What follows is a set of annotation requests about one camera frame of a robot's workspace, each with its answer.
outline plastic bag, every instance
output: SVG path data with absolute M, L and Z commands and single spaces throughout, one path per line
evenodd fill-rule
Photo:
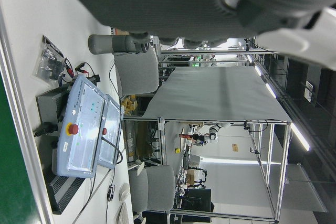
M 62 52 L 43 35 L 43 49 L 37 60 L 35 76 L 57 87 L 61 82 L 65 67 Z

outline red object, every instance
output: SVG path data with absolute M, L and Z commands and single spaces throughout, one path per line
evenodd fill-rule
M 67 72 L 70 75 L 70 77 L 73 78 L 74 72 L 70 68 L 67 69 Z
M 68 132 L 71 135 L 76 135 L 78 133 L 78 125 L 76 125 L 76 124 L 70 125 L 69 129 L 68 129 Z
M 187 139 L 193 138 L 192 135 L 188 135 L 188 134 L 179 134 L 178 136 L 181 138 L 187 138 Z

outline green wall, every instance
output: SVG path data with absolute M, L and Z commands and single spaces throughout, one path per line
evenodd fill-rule
M 0 223 L 39 223 L 26 166 L 0 78 Z

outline white label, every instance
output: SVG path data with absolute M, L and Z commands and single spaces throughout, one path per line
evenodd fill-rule
M 164 124 L 162 124 L 162 123 L 158 123 L 157 126 L 158 126 L 157 128 L 159 129 L 159 131 L 164 130 Z
M 68 148 L 68 142 L 65 142 L 63 146 L 63 151 L 66 152 L 67 148 Z

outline cardboard box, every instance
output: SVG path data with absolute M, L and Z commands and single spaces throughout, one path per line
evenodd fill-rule
M 193 185 L 195 181 L 195 170 L 187 171 L 187 184 Z

